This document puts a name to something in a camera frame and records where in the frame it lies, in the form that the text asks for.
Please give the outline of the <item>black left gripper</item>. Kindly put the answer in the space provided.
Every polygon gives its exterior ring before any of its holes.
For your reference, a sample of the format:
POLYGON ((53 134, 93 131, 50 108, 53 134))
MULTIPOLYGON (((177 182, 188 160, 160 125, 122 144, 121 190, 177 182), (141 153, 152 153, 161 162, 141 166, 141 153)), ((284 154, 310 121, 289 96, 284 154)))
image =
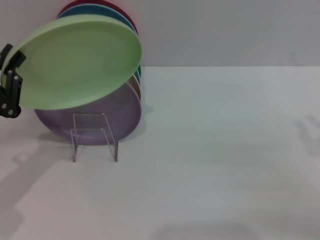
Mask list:
POLYGON ((5 88, 0 87, 0 115, 4 118, 17 118, 21 113, 20 95, 23 78, 16 69, 26 60, 26 56, 17 51, 12 57, 8 56, 13 46, 6 44, 0 52, 0 71, 5 73, 5 88))

